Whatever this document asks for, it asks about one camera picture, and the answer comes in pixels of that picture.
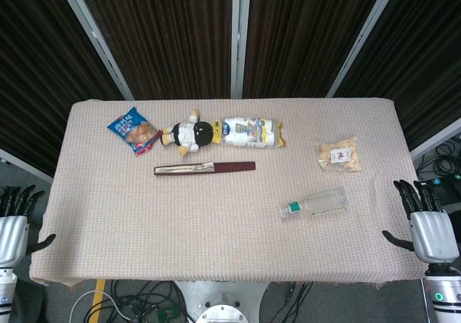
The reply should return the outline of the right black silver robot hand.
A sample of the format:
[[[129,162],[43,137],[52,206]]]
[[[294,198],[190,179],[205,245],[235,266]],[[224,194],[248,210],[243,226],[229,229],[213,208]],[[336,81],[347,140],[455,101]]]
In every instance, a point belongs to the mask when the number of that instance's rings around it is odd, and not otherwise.
[[[427,264],[449,264],[460,256],[455,231],[449,214],[427,185],[415,181],[395,180],[410,229],[412,240],[403,240],[383,230],[382,235],[391,244],[414,252]]]

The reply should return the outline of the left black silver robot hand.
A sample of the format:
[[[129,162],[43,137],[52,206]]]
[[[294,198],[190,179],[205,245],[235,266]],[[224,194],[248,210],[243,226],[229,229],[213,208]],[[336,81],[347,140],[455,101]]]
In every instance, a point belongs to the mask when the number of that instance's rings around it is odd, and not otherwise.
[[[35,188],[5,186],[1,191],[1,269],[15,268],[25,255],[49,247],[56,238],[56,234],[50,234],[41,242],[27,244],[30,217],[45,194],[43,190],[35,192]]]

